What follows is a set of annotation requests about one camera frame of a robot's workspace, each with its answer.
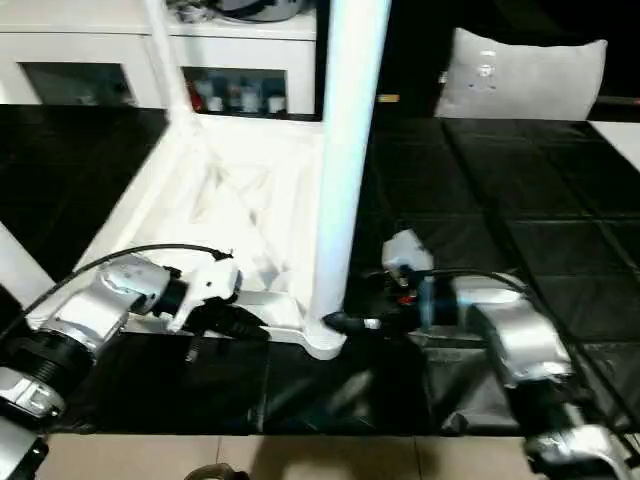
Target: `white plastic part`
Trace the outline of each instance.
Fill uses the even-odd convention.
[[[0,252],[0,284],[22,308],[53,287],[51,277],[2,223]]]
[[[315,280],[307,336],[318,348],[344,337],[321,318],[340,310],[391,0],[331,2],[325,150],[316,228]]]
[[[433,257],[413,230],[396,233],[382,246],[382,266],[385,270],[396,270],[403,265],[414,271],[433,268]]]
[[[236,262],[227,258],[218,262],[210,258],[203,262],[198,271],[189,279],[187,292],[180,308],[169,321],[167,330],[177,332],[180,330],[191,311],[204,305],[208,298],[222,298],[226,300],[234,294],[238,279],[238,266]]]

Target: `cabinet glass door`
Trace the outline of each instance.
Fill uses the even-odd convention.
[[[285,72],[183,67],[193,108],[202,113],[268,116],[287,113]]]
[[[43,104],[136,105],[120,64],[21,62],[20,66]]]

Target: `white cabinet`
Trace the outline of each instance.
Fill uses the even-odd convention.
[[[203,111],[314,113],[314,10],[167,25]],[[0,0],[0,103],[166,107],[150,34],[142,0]]]
[[[162,103],[139,35],[0,33],[0,84],[0,103]]]

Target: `white cylindrical pole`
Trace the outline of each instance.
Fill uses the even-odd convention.
[[[53,280],[0,223],[0,284],[24,308],[53,287]]]
[[[351,256],[378,73],[391,0],[331,2],[325,146],[311,318],[307,330],[335,341],[320,319],[339,310]]]
[[[169,120],[192,120],[193,108],[182,70],[176,62],[171,37],[167,28],[167,8],[165,0],[144,0],[151,27],[151,42],[157,58],[157,68],[161,75],[164,97],[167,101]]]

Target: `black foam mat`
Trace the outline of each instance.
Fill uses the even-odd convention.
[[[54,276],[71,268],[164,125],[158,112],[101,111],[85,109],[76,123],[65,109],[0,116],[2,221]],[[29,159],[45,164],[32,183],[18,178],[30,173]],[[48,200],[51,178],[64,205]],[[19,180],[42,188],[19,188]],[[377,119],[346,308],[366,315],[389,307],[365,274],[380,267],[382,242],[411,227],[438,266],[507,271],[531,282],[640,413],[638,185],[633,167],[587,123]],[[338,358],[318,361],[295,345],[127,334],[52,429],[515,434],[481,346],[455,336],[349,342]]]

